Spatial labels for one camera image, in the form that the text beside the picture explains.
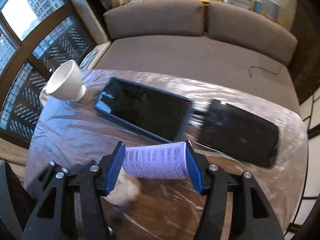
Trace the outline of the purple hair roller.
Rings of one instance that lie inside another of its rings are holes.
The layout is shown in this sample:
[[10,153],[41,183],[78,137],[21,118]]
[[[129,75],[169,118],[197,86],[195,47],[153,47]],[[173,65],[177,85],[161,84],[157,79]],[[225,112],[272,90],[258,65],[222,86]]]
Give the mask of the purple hair roller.
[[185,150],[185,142],[128,147],[123,169],[127,174],[136,178],[186,179],[188,171]]

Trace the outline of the black tablet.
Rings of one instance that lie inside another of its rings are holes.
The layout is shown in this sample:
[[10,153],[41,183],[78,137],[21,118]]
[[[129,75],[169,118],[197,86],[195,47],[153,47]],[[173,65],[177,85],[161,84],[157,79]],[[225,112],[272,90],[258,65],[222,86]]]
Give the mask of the black tablet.
[[182,140],[193,101],[162,89],[112,77],[94,109],[130,131],[158,142]]

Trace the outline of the white ceramic cup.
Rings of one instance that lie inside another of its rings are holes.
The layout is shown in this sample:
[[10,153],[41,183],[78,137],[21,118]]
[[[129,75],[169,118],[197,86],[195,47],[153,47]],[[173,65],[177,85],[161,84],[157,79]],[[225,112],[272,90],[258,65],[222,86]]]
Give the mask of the white ceramic cup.
[[61,101],[78,102],[84,97],[86,90],[77,62],[68,60],[53,72],[43,91]]

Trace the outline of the sofa seat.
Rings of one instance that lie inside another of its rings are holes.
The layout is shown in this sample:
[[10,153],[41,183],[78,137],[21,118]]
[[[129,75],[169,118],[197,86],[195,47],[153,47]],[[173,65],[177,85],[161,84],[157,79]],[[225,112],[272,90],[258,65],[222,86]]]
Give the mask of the sofa seat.
[[261,97],[299,113],[296,90],[284,64],[205,36],[121,38],[109,46],[95,68],[204,81]]

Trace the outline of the shoji screen partition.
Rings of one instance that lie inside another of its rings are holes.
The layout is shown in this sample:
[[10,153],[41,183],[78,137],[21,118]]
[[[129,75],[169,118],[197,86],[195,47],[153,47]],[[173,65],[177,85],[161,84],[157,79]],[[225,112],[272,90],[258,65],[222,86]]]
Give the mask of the shoji screen partition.
[[300,105],[308,136],[308,161],[302,197],[285,239],[319,239],[319,89]]

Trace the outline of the right sofa back cushion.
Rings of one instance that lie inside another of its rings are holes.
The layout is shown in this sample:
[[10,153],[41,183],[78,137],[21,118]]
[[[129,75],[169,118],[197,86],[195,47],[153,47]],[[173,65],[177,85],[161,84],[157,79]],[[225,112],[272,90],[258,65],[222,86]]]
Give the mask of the right sofa back cushion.
[[266,55],[286,66],[296,51],[294,35],[264,16],[222,2],[210,2],[208,36]]

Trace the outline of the sofa cushion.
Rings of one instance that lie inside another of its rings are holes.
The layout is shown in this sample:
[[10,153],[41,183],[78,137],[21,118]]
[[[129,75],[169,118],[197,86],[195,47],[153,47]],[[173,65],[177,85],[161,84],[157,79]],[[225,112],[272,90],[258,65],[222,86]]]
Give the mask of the sofa cushion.
[[149,0],[104,13],[113,40],[135,36],[202,36],[203,5],[198,0]]
[[294,35],[264,16],[222,2],[210,2],[208,36],[266,55],[286,66],[296,51]]

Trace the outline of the left sofa back cushion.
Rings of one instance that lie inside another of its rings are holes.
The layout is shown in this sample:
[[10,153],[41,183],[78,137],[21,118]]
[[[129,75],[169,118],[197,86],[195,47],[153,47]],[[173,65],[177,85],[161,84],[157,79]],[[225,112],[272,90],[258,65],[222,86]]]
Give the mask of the left sofa back cushion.
[[198,0],[149,0],[104,13],[113,40],[135,36],[202,36],[203,5]]

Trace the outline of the beige curtain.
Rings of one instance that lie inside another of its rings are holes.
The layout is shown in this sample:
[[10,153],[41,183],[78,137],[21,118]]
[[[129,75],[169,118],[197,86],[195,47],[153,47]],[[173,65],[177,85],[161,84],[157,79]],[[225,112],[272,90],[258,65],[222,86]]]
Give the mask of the beige curtain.
[[104,13],[125,4],[125,0],[71,0],[96,44],[108,42]]

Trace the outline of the small blue cylinder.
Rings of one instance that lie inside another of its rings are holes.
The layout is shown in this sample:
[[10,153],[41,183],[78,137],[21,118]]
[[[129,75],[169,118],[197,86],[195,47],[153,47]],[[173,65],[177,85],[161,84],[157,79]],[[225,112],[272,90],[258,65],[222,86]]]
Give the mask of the small blue cylinder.
[[264,2],[261,0],[255,0],[253,12],[257,14],[262,14],[264,9]]

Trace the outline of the grey speaker cylinder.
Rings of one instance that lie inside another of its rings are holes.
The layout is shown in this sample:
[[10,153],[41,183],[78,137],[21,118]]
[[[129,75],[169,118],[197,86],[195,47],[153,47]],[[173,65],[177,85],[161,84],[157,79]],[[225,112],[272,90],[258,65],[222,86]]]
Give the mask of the grey speaker cylinder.
[[267,0],[265,4],[265,16],[276,22],[278,20],[278,14],[279,14],[279,8],[280,5],[273,1],[273,0]]

